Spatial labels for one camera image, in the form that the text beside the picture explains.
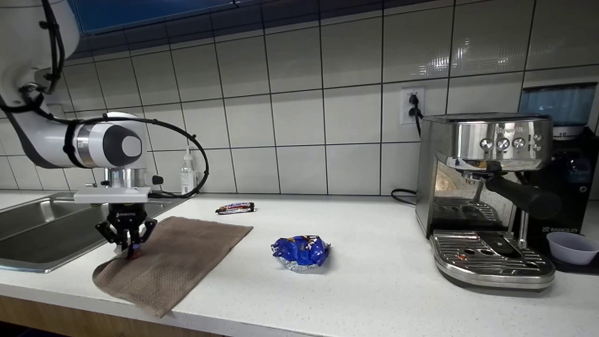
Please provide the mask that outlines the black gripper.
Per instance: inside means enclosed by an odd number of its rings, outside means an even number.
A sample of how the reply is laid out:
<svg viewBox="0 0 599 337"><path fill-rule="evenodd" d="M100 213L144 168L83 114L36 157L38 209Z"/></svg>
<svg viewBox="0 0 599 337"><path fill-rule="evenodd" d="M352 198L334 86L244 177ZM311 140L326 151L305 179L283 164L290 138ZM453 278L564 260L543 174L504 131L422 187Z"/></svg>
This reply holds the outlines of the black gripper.
<svg viewBox="0 0 599 337"><path fill-rule="evenodd" d="M148 218L143 204L111 204L107 220L100 222L96 230L122 250L128 248L128 239L122 232L130 232L130 248L137 250L154 232L158 220Z"/></svg>

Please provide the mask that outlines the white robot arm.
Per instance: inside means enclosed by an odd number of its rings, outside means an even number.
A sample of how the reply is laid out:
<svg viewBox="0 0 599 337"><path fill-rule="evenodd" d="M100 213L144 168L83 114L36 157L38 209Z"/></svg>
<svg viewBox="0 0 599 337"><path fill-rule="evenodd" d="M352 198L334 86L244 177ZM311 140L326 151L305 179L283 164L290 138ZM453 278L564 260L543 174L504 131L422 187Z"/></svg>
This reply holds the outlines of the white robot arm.
<svg viewBox="0 0 599 337"><path fill-rule="evenodd" d="M58 119L45 102L79 41L68 0L0 0L0 108L34 164L107 170L107 187L81 189L75 200L107 204L98 230L131 252L156 226L144 209L150 189L137 181L143 129L124 112L107 112L98 121Z"/></svg>

